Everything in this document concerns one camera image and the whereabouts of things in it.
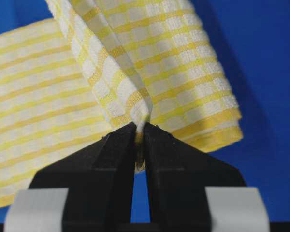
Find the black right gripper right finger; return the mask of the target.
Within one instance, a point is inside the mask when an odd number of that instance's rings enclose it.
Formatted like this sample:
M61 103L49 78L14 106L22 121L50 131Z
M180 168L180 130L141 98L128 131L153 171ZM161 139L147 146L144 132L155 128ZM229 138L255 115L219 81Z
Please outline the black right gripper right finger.
M144 127L151 222L163 232L213 228L205 187L244 187L238 169L152 124Z

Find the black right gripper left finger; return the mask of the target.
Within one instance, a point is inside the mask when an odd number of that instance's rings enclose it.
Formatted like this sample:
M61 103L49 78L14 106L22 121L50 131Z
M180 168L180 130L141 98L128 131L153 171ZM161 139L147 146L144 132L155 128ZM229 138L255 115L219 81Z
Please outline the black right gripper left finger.
M30 189L68 189L64 232L115 232L130 223L135 131L131 122L35 174Z

